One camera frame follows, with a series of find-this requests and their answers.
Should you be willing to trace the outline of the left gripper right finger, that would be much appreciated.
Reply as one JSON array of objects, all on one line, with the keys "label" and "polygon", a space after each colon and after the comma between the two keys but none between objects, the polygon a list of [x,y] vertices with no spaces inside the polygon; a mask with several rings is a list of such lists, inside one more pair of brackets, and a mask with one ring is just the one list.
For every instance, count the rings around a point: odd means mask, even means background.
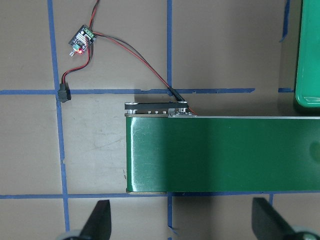
[{"label": "left gripper right finger", "polygon": [[258,240],[294,240],[296,232],[263,197],[252,199],[251,227]]}]

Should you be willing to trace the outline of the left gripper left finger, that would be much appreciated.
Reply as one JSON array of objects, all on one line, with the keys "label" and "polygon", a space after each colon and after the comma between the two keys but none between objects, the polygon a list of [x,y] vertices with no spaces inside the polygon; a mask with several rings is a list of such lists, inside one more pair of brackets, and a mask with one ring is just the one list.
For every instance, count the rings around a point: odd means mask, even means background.
[{"label": "left gripper left finger", "polygon": [[99,200],[82,228],[81,240],[109,240],[112,233],[111,205],[109,200]]}]

